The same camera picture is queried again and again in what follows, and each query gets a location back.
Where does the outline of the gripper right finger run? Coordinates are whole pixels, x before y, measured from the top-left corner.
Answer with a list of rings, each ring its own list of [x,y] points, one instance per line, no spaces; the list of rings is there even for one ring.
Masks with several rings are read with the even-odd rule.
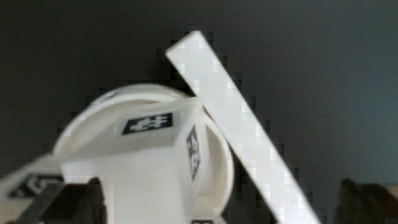
[[[341,180],[334,224],[398,224],[398,198],[380,184]]]

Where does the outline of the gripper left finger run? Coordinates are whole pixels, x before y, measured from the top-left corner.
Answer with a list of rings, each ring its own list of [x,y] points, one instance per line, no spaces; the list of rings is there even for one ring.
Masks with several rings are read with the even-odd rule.
[[[107,224],[107,205],[99,178],[87,183],[52,184],[14,224]]]

